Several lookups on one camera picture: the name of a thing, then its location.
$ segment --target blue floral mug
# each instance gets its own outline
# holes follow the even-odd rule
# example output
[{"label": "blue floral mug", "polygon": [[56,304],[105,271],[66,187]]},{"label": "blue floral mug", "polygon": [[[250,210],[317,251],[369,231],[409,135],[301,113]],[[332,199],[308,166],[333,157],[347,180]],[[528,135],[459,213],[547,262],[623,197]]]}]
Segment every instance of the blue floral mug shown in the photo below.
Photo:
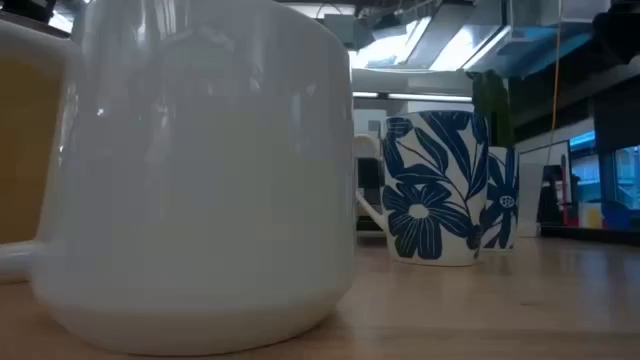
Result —
[{"label": "blue floral mug", "polygon": [[516,241],[520,156],[513,148],[489,148],[487,206],[482,211],[482,250],[510,251]]},{"label": "blue floral mug", "polygon": [[[487,199],[486,120],[466,111],[424,111],[387,120],[382,140],[382,214],[358,202],[385,230],[393,259],[467,266],[478,256]],[[377,140],[361,135],[356,141]]]}]

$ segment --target table surface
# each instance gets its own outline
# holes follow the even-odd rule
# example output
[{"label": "table surface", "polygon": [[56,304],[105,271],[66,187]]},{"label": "table surface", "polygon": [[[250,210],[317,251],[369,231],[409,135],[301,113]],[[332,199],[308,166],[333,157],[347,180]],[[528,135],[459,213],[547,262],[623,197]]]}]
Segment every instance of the table surface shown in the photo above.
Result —
[{"label": "table surface", "polygon": [[[295,339],[221,359],[639,359],[640,249],[520,239],[468,268],[359,247],[334,315]],[[144,359],[69,335],[28,285],[0,286],[0,359]]]}]

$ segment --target ceramic mug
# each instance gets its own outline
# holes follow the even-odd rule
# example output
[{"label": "ceramic mug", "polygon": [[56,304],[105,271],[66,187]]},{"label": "ceramic mug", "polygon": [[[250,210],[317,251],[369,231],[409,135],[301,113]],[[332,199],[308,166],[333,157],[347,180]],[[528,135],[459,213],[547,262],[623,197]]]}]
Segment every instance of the ceramic mug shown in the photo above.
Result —
[{"label": "ceramic mug", "polygon": [[36,241],[0,247],[0,272],[30,272],[70,332],[201,355],[334,310],[353,273],[352,93],[322,25],[271,1],[95,0],[71,40],[0,21],[0,44],[66,63]]},{"label": "ceramic mug", "polygon": [[520,160],[513,148],[489,148],[487,206],[483,210],[483,251],[509,251],[518,237]]},{"label": "ceramic mug", "polygon": [[[473,264],[486,202],[488,137],[484,118],[465,111],[424,111],[387,120],[383,213],[356,197],[387,233],[393,259]],[[376,142],[366,135],[357,141]]]}]

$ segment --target fluorescent light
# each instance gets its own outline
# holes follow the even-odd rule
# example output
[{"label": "fluorescent light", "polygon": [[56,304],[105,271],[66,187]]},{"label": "fluorescent light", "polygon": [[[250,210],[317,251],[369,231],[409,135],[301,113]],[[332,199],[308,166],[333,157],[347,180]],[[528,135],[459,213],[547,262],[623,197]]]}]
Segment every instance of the fluorescent light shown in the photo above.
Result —
[{"label": "fluorescent light", "polygon": [[293,10],[296,10],[312,19],[324,19],[325,15],[353,15],[356,12],[355,5],[347,4],[305,4],[305,3],[290,3],[286,4]]},{"label": "fluorescent light", "polygon": [[429,70],[455,71],[464,65],[473,55],[473,34],[464,26],[442,49]]},{"label": "fluorescent light", "polygon": [[410,22],[406,26],[406,34],[388,36],[378,39],[357,53],[349,54],[353,69],[364,69],[370,63],[398,65],[407,61],[418,42],[424,35],[430,17]]},{"label": "fluorescent light", "polygon": [[485,45],[480,51],[478,51],[466,64],[462,66],[463,69],[469,70],[473,65],[475,65],[480,59],[482,59],[494,46],[496,46],[502,38],[507,36],[507,34],[511,32],[511,26],[507,25],[496,35],[487,45]]},{"label": "fluorescent light", "polygon": [[570,146],[580,145],[589,141],[594,141],[595,139],[596,139],[596,132],[589,131],[587,133],[584,133],[582,135],[576,136],[573,139],[571,139],[569,141],[569,145]]},{"label": "fluorescent light", "polygon": [[355,98],[374,99],[374,98],[378,97],[378,93],[354,91],[353,92],[353,97],[355,97]]},{"label": "fluorescent light", "polygon": [[420,94],[389,94],[391,100],[417,100],[417,101],[442,101],[442,102],[465,102],[470,103],[470,96],[453,95],[420,95]]},{"label": "fluorescent light", "polygon": [[414,25],[409,29],[409,25],[415,23],[415,21],[409,25],[407,25],[407,33],[409,34],[409,38],[405,42],[404,48],[398,52],[396,55],[396,64],[404,64],[409,59],[409,56],[413,52],[413,50],[418,45],[418,41],[424,35],[424,32],[427,31],[427,26],[431,22],[431,17],[426,17],[420,19],[417,25]]},{"label": "fluorescent light", "polygon": [[73,28],[73,23],[54,10],[53,16],[49,20],[49,26],[53,26],[54,28],[70,33]]}]

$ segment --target green plant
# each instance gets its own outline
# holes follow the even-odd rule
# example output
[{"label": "green plant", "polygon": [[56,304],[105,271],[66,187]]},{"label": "green plant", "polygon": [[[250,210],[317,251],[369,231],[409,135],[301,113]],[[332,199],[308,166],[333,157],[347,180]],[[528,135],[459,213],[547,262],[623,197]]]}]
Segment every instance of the green plant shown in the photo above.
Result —
[{"label": "green plant", "polygon": [[491,145],[513,147],[516,135],[511,121],[509,92],[500,75],[489,70],[471,75],[475,111],[486,117],[491,129]]}]

